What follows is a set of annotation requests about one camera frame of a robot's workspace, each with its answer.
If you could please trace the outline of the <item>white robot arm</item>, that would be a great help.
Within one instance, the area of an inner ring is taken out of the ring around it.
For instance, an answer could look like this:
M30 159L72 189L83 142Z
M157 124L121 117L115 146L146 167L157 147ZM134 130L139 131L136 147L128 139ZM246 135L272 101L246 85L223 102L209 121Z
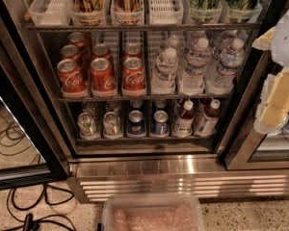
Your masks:
M253 123L258 133L270 134L285 124L289 114L289 10L252 47L270 51L273 62L282 67L277 75L269 74L265 80Z

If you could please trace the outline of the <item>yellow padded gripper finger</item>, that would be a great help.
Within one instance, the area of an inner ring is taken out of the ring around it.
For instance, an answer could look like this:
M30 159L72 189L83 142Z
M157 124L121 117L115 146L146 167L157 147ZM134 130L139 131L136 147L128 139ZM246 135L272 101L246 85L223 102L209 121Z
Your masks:
M261 50L261 51L268 51L271 49L271 43L274 37L276 27L272 27L269 29L266 33L264 33L262 36L257 38L253 43L252 47Z
M260 94L253 129L260 134L280 130L289 119L289 68L269 74Z

